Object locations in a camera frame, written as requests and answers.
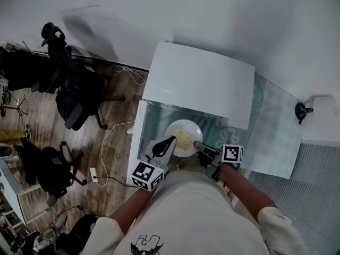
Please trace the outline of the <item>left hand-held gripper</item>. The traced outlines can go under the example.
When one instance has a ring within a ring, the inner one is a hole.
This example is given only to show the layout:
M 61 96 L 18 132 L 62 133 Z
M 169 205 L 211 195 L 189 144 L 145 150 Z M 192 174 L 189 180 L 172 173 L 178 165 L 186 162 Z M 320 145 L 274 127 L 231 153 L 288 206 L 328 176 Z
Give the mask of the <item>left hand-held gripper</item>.
M 174 135 L 152 140 L 139 157 L 132 159 L 131 180 L 135 186 L 151 192 L 165 179 L 174 141 Z

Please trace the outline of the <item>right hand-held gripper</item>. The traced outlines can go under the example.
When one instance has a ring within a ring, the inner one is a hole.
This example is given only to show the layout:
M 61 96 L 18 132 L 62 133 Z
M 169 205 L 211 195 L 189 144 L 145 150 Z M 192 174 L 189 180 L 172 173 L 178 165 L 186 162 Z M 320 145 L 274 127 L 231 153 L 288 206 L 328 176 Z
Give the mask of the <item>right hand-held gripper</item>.
M 206 169 L 206 175 L 214 182 L 218 180 L 222 164 L 228 164 L 238 171 L 243 162 L 242 146 L 224 144 L 220 149 L 216 149 L 199 141 L 195 141 L 193 145 L 200 152 L 200 156 L 203 156 L 200 163 Z

